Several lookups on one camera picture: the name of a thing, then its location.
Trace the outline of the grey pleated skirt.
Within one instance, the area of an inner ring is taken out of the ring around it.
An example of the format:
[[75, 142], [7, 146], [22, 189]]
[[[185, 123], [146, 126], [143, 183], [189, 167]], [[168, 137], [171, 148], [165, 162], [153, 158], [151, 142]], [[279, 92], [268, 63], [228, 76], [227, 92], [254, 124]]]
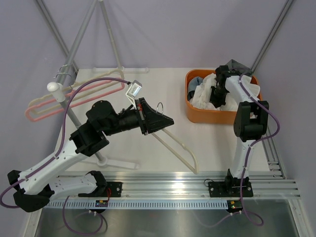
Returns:
[[231, 59], [227, 64], [226, 64], [230, 70], [236, 70], [241, 72], [242, 74], [245, 74], [247, 76], [252, 76], [253, 72], [250, 68], [247, 66], [243, 65], [242, 63]]

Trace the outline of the blue denim skirt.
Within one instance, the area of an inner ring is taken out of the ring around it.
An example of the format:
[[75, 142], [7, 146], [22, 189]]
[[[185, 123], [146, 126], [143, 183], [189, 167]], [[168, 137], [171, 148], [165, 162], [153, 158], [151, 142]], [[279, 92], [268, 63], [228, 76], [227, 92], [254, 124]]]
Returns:
[[187, 100], [190, 101], [195, 93], [196, 87], [201, 85], [203, 82], [203, 78], [201, 77], [194, 77], [192, 80], [190, 80], [188, 84], [188, 90], [187, 90]]

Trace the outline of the cream plastic hanger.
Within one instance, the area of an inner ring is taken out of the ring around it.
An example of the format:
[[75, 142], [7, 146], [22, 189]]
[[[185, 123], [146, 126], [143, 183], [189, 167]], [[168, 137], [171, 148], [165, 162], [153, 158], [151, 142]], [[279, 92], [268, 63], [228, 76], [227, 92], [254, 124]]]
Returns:
[[[74, 84], [62, 88], [62, 93], [66, 101], [74, 94], [75, 90], [82, 86], [84, 83], [92, 81], [97, 78], [109, 77], [117, 75], [119, 78], [124, 79], [125, 67], [107, 70], [102, 74], [97, 74], [95, 77], [89, 78], [84, 81], [74, 82]], [[119, 92], [125, 88], [124, 83], [118, 81], [103, 80], [94, 82], [81, 89], [77, 95], [74, 96], [70, 103], [70, 108], [78, 107], [96, 99], [102, 98], [107, 95]], [[32, 100], [26, 111], [25, 117], [31, 122], [37, 122], [48, 117], [54, 116], [63, 112], [64, 109], [59, 102], [53, 97], [52, 94], [44, 95], [40, 98]]]

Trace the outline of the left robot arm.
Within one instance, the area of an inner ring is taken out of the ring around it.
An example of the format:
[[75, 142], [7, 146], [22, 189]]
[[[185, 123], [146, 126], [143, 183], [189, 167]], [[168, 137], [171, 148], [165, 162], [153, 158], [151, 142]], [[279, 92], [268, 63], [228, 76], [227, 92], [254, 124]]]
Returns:
[[61, 147], [47, 158], [25, 171], [8, 173], [11, 188], [15, 189], [14, 208], [34, 212], [50, 201], [76, 195], [104, 197], [108, 183], [100, 171], [83, 176], [61, 178], [59, 175], [74, 164], [91, 157], [109, 144], [108, 136], [139, 128], [148, 135], [172, 126], [174, 120], [156, 110], [144, 98], [136, 107], [116, 113], [109, 101], [98, 101], [86, 112], [87, 121], [74, 131]]

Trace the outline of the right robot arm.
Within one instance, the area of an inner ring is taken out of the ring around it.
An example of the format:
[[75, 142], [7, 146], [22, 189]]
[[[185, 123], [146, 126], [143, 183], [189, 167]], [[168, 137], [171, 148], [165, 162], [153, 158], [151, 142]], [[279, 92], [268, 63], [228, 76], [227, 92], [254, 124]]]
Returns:
[[243, 85], [241, 72], [222, 65], [215, 70], [215, 74], [216, 86], [212, 87], [210, 102], [218, 108], [225, 104], [227, 94], [231, 94], [238, 104], [233, 124], [237, 147], [225, 179], [208, 183], [209, 195], [212, 198], [252, 197], [248, 164], [255, 144], [266, 134], [269, 103], [257, 98]]

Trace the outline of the pink hanger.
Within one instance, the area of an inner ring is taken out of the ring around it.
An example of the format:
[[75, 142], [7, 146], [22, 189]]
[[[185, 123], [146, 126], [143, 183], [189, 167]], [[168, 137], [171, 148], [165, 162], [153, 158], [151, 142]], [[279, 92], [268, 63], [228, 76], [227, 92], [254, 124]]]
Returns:
[[[123, 90], [124, 87], [124, 83], [118, 81], [105, 80], [94, 82], [81, 89], [80, 92], [75, 95], [70, 104], [70, 108], [78, 107], [88, 102], [114, 94]], [[32, 100], [24, 112], [24, 115], [29, 121], [37, 122], [63, 111], [64, 109], [56, 101], [53, 95], [47, 94]]]

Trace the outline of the white pleated skirt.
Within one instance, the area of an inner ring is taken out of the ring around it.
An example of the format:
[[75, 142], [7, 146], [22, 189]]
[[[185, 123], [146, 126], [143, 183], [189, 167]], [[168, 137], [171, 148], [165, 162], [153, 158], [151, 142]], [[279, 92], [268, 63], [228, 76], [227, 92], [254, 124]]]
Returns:
[[252, 77], [237, 70], [219, 67], [202, 78], [196, 76], [187, 87], [187, 100], [197, 109], [237, 111], [240, 104], [264, 104], [259, 99], [260, 86], [251, 83]]

